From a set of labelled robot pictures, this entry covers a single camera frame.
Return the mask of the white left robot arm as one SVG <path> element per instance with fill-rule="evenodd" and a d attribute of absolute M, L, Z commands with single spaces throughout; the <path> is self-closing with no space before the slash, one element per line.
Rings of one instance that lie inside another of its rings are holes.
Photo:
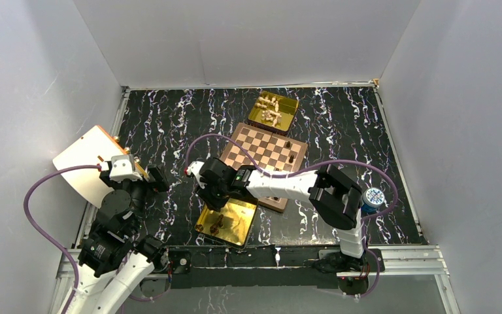
<path fill-rule="evenodd" d="M 77 283 L 60 313 L 115 313 L 147 275 L 170 266 L 161 240 L 153 235 L 135 239 L 148 193 L 169 190 L 162 168 L 150 165 L 144 175 L 128 175 L 115 171 L 110 162 L 102 165 L 99 178 L 107 191 L 80 245 L 73 266 Z"/>

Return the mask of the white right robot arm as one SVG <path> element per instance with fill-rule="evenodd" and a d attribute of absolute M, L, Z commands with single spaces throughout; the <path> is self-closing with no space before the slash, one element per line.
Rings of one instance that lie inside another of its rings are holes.
<path fill-rule="evenodd" d="M 362 190 L 336 166 L 321 164 L 290 173 L 266 171 L 253 165 L 235 169 L 210 158 L 192 162 L 186 175 L 195 179 L 197 195 L 215 211 L 230 199 L 252 202 L 282 198 L 309 204 L 325 223 L 337 230 L 347 269 L 358 271 L 368 261 L 360 226 Z"/>

